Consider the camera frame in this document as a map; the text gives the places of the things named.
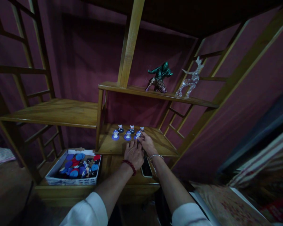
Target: hand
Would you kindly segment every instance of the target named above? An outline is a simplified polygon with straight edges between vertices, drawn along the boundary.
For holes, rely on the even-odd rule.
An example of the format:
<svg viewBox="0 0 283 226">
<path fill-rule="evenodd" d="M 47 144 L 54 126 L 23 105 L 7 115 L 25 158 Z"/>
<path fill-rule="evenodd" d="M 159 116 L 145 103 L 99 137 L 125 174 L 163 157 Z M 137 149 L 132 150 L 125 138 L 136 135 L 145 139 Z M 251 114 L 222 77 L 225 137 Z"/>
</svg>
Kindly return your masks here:
<svg viewBox="0 0 283 226">
<path fill-rule="evenodd" d="M 148 156 L 158 154 L 157 150 L 154 147 L 152 138 L 147 135 L 145 132 L 141 132 L 142 136 L 138 137 L 138 141 L 141 143 L 143 149 L 147 152 Z"/>
<path fill-rule="evenodd" d="M 142 151 L 142 145 L 140 143 L 137 145 L 137 140 L 131 141 L 130 144 L 126 144 L 124 159 L 131 162 L 135 170 L 139 170 L 141 168 L 144 163 L 144 153 Z"/>
</svg>

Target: wooden shelving unit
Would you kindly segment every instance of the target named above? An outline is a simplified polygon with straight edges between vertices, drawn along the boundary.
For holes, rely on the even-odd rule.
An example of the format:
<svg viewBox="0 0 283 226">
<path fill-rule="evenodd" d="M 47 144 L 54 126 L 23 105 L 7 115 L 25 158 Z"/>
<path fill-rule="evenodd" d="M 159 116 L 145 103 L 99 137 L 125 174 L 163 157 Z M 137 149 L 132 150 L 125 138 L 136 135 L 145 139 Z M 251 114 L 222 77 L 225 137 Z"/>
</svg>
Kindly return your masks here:
<svg viewBox="0 0 283 226">
<path fill-rule="evenodd" d="M 0 65 L 0 74 L 10 74 L 13 76 L 24 105 L 24 109 L 11 113 L 0 91 L 0 127 L 2 128 L 2 131 L 4 132 L 12 148 L 17 153 L 19 160 L 26 167 L 31 177 L 36 182 L 36 190 L 38 191 L 38 194 L 46 203 L 57 206 L 74 205 L 76 202 L 85 198 L 94 189 L 94 186 L 49 186 L 46 183 L 43 174 L 40 174 L 42 167 L 48 163 L 49 156 L 44 154 L 45 146 L 50 144 L 52 145 L 53 150 L 50 152 L 50 154 L 53 154 L 56 160 L 62 153 L 62 151 L 56 150 L 55 143 L 53 141 L 56 136 L 59 138 L 62 150 L 64 149 L 62 130 L 60 126 L 75 126 L 96 129 L 97 136 L 95 152 L 103 155 L 101 173 L 99 176 L 100 183 L 109 175 L 111 175 L 111 173 L 113 173 L 121 164 L 125 144 L 125 140 L 122 137 L 119 141 L 113 141 L 111 139 L 112 131 L 117 129 L 117 125 L 109 124 L 103 120 L 105 119 L 104 114 L 107 107 L 108 92 L 121 92 L 166 100 L 168 101 L 168 104 L 163 115 L 161 116 L 160 123 L 157 128 L 145 127 L 145 131 L 153 138 L 159 153 L 161 155 L 170 157 L 168 166 L 173 168 L 188 150 L 188 148 L 193 144 L 199 134 L 203 131 L 206 125 L 210 122 L 210 120 L 212 120 L 218 110 L 223 106 L 237 86 L 241 83 L 241 81 L 247 76 L 248 72 L 251 71 L 254 65 L 260 60 L 262 55 L 283 31 L 283 7 L 281 7 L 270 23 L 266 26 L 265 30 L 259 35 L 254 44 L 250 47 L 248 53 L 241 60 L 240 64 L 233 71 L 232 75 L 228 78 L 216 78 L 216 73 L 247 26 L 249 18 L 258 15 L 265 10 L 279 6 L 281 1 L 260 0 L 260 4 L 258 4 L 256 1 L 240 1 L 237 4 L 232 5 L 228 5 L 228 3 L 225 1 L 217 3 L 219 9 L 214 7 L 216 1 L 209 1 L 200 2 L 196 8 L 197 10 L 195 10 L 193 5 L 194 2 L 184 2 L 179 4 L 174 3 L 174 1 L 171 0 L 147 1 L 146 3 L 145 0 L 123 0 L 121 2 L 111 0 L 84 0 L 85 2 L 90 2 L 109 10 L 127 15 L 117 83 L 107 81 L 99 84 L 98 103 L 89 103 L 77 100 L 57 99 L 55 97 L 37 0 L 30 1 L 30 9 L 26 8 L 16 0 L 7 1 L 12 4 L 20 36 L 6 31 L 1 22 L 1 18 L 0 35 L 15 41 L 19 41 L 23 44 L 29 68 Z M 203 11 L 209 12 L 208 16 L 202 17 Z M 43 69 L 38 69 L 34 66 L 22 18 L 23 13 L 28 15 L 35 22 L 34 26 Z M 185 73 L 180 75 L 179 82 L 174 92 L 169 92 L 166 94 L 161 94 L 154 91 L 145 92 L 144 88 L 142 87 L 128 85 L 139 25 L 142 18 L 148 22 L 178 30 L 198 38 L 194 49 L 183 68 L 186 71 L 190 71 L 194 60 L 198 56 L 202 58 L 204 62 L 210 57 L 219 56 L 218 61 L 209 76 L 200 78 L 204 81 L 208 80 L 225 82 L 213 101 L 209 102 L 193 97 L 188 98 L 176 96 L 176 90 L 179 88 L 182 81 L 188 76 Z M 199 51 L 205 41 L 205 37 L 238 23 L 240 23 L 240 25 L 224 50 L 208 53 L 202 56 L 199 55 Z M 31 76 L 34 74 L 43 74 L 46 79 L 48 89 L 35 94 L 27 95 L 21 80 L 21 74 L 30 74 Z M 45 94 L 50 95 L 49 101 L 44 102 L 43 95 Z M 34 97 L 38 97 L 40 103 L 31 106 L 29 99 Z M 173 102 L 186 103 L 189 104 L 190 107 L 183 115 L 172 108 Z M 183 136 L 180 133 L 180 130 L 190 113 L 193 111 L 195 105 L 206 107 L 206 111 L 196 122 L 193 128 L 191 128 L 190 132 L 186 136 Z M 168 118 L 167 116 L 169 114 L 172 114 L 172 116 L 167 124 L 167 128 L 165 131 L 161 131 L 162 125 L 165 123 L 165 120 Z M 175 116 L 179 116 L 181 118 L 181 122 L 176 128 L 172 126 Z M 24 141 L 20 135 L 19 127 L 26 123 L 39 123 L 45 124 L 45 126 Z M 51 139 L 49 139 L 49 141 L 44 144 L 42 140 L 42 134 L 48 131 L 48 129 L 52 126 L 56 126 L 57 132 Z M 128 125 L 123 126 L 125 130 L 129 128 Z M 169 129 L 172 129 L 182 139 L 182 143 L 177 149 L 174 148 L 172 143 L 169 142 L 166 137 L 166 133 Z M 31 156 L 28 154 L 29 150 L 27 148 L 28 145 L 35 140 L 39 141 L 40 150 L 44 158 L 43 162 L 39 166 L 34 164 Z M 153 178 L 145 178 L 141 175 L 141 172 L 138 171 L 137 175 L 128 181 L 120 197 L 120 201 L 122 203 L 144 202 L 158 188 L 159 183 L 155 176 Z"/>
<path fill-rule="evenodd" d="M 153 90 L 145 91 L 145 88 L 143 87 L 138 87 L 138 86 L 132 86 L 128 85 L 127 88 L 122 88 L 120 87 L 117 83 L 114 82 L 103 82 L 98 85 L 99 89 L 102 90 L 108 90 L 108 91 L 115 91 L 119 93 L 126 93 L 126 94 L 133 94 L 133 95 L 138 95 L 138 96 L 145 96 L 145 97 L 151 97 L 151 98 L 157 98 L 161 100 L 169 100 L 169 101 L 176 101 L 176 102 L 181 102 L 181 103 L 187 103 L 187 104 L 194 104 L 194 105 L 200 105 L 200 106 L 205 106 L 205 107 L 212 107 L 212 108 L 218 108 L 219 105 L 213 104 L 209 101 L 197 99 L 194 97 L 179 97 L 174 93 L 160 93 L 160 92 L 155 92 Z"/>
<path fill-rule="evenodd" d="M 139 130 L 139 126 L 134 126 L 135 131 Z M 124 155 L 126 148 L 126 141 L 124 139 L 124 134 L 126 131 L 130 129 L 130 126 L 123 125 L 124 133 L 120 133 L 120 138 L 117 141 L 111 139 L 112 132 L 118 129 L 117 124 L 107 123 L 102 127 L 100 133 L 100 142 L 99 142 L 99 150 L 97 153 L 99 154 L 113 154 L 113 155 Z M 169 157 L 178 157 L 178 153 L 174 146 L 168 141 L 168 139 L 162 134 L 162 132 L 157 128 L 145 127 L 145 132 L 151 136 L 154 141 L 154 145 L 158 150 L 160 155 L 169 156 Z"/>
<path fill-rule="evenodd" d="M 96 129 L 97 103 L 55 98 L 12 114 L 3 115 L 0 119 L 3 121 Z"/>
</svg>

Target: red beaded bracelet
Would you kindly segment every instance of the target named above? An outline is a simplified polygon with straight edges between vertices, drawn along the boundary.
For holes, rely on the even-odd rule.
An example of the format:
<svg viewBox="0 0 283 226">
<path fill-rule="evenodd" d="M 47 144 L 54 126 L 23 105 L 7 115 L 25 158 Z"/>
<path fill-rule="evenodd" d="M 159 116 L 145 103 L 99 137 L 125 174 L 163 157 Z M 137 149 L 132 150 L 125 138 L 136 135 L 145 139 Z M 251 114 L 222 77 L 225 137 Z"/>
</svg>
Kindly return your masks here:
<svg viewBox="0 0 283 226">
<path fill-rule="evenodd" d="M 128 160 L 123 160 L 122 163 L 124 163 L 124 162 L 129 164 L 129 166 L 131 166 L 131 168 L 133 169 L 133 175 L 132 176 L 135 176 L 136 170 L 134 168 L 134 165 L 131 162 L 129 162 Z"/>
</svg>

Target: striped curtain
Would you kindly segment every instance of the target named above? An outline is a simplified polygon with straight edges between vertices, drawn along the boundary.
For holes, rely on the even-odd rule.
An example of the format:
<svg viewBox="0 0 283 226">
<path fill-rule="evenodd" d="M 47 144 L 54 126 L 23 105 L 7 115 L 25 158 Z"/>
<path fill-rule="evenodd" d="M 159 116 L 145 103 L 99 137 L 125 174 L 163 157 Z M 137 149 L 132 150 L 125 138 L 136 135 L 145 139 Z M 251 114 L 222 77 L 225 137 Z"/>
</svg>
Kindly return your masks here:
<svg viewBox="0 0 283 226">
<path fill-rule="evenodd" d="M 273 140 L 257 156 L 246 162 L 228 186 L 236 188 L 247 187 L 260 172 L 272 173 L 283 169 L 283 133 Z"/>
</svg>

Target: clear crystal deer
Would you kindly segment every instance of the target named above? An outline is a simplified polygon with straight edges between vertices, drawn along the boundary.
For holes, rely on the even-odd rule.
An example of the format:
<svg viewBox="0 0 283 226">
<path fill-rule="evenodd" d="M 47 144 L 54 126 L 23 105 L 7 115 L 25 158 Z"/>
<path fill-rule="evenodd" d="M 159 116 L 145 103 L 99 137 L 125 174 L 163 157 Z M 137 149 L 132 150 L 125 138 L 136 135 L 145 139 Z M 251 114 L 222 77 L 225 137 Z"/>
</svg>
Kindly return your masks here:
<svg viewBox="0 0 283 226">
<path fill-rule="evenodd" d="M 196 87 L 196 84 L 198 83 L 199 81 L 199 71 L 200 69 L 202 69 L 204 66 L 203 64 L 201 64 L 201 60 L 199 59 L 199 57 L 197 57 L 197 60 L 196 60 L 196 63 L 198 65 L 197 69 L 193 72 L 187 72 L 183 69 L 183 71 L 186 73 L 186 74 L 191 74 L 192 75 L 192 78 L 188 78 L 188 79 L 185 79 L 182 81 L 182 84 L 181 86 L 179 87 L 179 89 L 177 90 L 176 92 L 176 95 L 178 96 L 182 96 L 182 89 L 186 86 L 190 86 L 188 92 L 186 93 L 186 96 L 189 97 L 190 96 L 190 93 L 192 92 L 192 90 Z"/>
</svg>

